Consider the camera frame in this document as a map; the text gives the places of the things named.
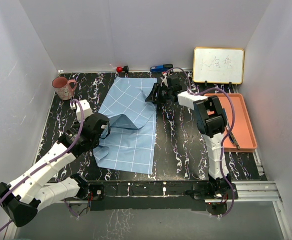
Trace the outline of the blue checked tablecloth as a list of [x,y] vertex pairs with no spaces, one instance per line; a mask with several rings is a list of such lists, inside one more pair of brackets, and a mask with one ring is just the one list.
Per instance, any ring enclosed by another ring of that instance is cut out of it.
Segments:
[[156,82],[156,78],[115,79],[99,109],[110,127],[93,151],[98,167],[152,174],[157,114],[146,97]]

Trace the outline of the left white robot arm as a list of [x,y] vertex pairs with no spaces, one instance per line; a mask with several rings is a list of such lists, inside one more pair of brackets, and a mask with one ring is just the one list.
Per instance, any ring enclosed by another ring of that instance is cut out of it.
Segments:
[[27,172],[10,183],[0,183],[1,207],[17,227],[28,224],[40,210],[55,202],[88,196],[89,184],[78,173],[49,186],[46,183],[83,153],[96,148],[108,126],[109,118],[101,113],[88,116],[83,124],[76,122]]

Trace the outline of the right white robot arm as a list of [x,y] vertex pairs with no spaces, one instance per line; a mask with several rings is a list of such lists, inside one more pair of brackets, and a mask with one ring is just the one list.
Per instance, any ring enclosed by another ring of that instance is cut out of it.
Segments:
[[145,101],[156,105],[172,101],[194,111],[197,128],[204,138],[208,153],[209,179],[194,184],[185,194],[196,200],[218,199],[226,195],[234,199],[235,191],[227,170],[223,146],[227,118],[219,98],[184,90],[177,76],[169,76],[162,83],[153,84]]

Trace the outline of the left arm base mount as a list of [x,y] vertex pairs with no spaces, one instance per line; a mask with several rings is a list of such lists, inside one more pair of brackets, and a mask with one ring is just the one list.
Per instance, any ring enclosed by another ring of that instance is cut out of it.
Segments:
[[72,175],[69,177],[71,180],[75,180],[79,190],[73,198],[79,200],[101,201],[104,199],[105,187],[102,184],[91,184],[86,179],[82,178],[81,175]]

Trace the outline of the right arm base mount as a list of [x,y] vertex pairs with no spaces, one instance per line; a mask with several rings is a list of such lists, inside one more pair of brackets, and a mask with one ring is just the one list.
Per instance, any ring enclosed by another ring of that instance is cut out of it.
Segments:
[[225,195],[232,197],[232,191],[229,186],[216,189],[208,182],[199,182],[193,184],[190,189],[185,190],[184,195],[190,196],[195,200],[221,200]]

